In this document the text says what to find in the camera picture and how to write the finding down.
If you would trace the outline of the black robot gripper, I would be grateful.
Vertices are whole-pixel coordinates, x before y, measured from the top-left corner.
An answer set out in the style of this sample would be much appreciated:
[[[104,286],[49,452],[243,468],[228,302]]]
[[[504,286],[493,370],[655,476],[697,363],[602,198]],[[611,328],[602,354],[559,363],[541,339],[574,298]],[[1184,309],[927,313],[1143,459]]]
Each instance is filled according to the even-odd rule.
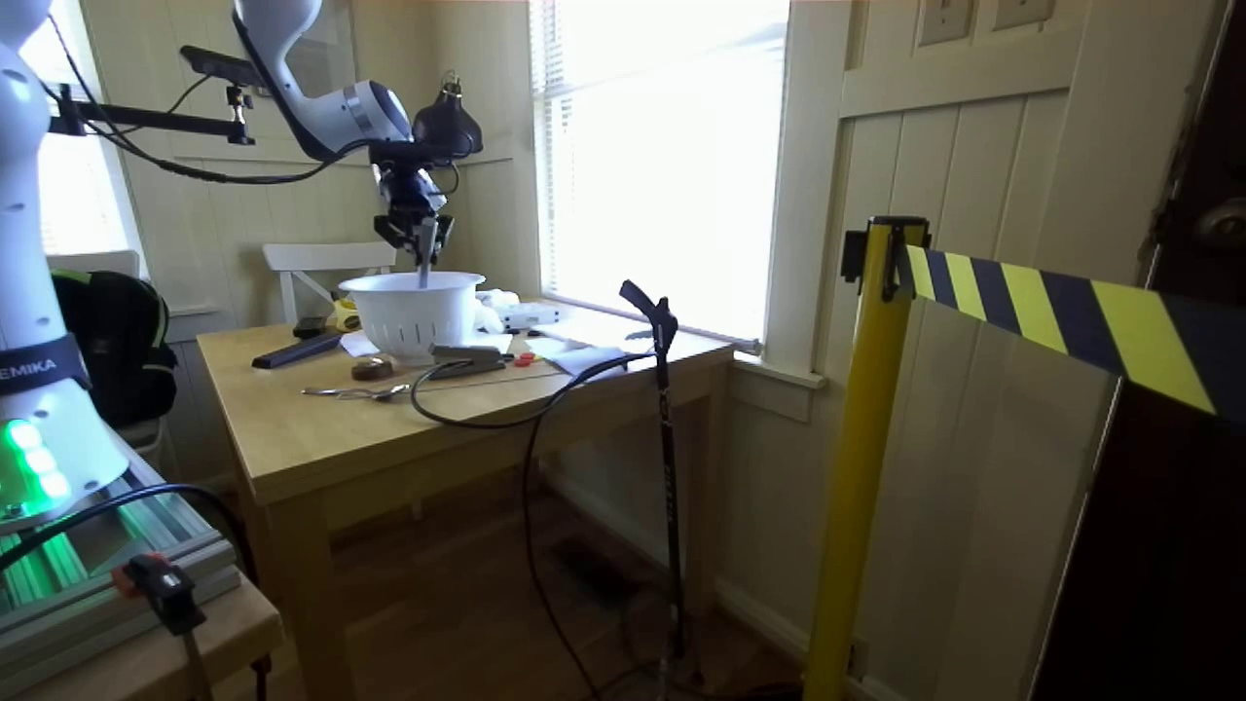
[[[453,232],[453,213],[448,194],[430,176],[430,165],[389,147],[372,147],[370,165],[380,194],[372,233],[414,256],[437,256]]]

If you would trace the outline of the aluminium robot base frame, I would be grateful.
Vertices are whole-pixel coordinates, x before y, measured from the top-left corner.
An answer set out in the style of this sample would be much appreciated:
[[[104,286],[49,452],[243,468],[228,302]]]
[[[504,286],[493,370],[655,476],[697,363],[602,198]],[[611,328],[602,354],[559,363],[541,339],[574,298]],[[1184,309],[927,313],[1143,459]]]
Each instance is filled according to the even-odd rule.
[[[209,492],[169,485],[141,452],[122,444],[127,468],[60,529],[17,529],[5,548],[0,674],[22,686],[39,666],[79,666],[143,633],[156,633],[147,605],[125,601],[113,574],[131,559],[179,565],[193,601],[218,601],[243,582],[232,539],[209,521]]]

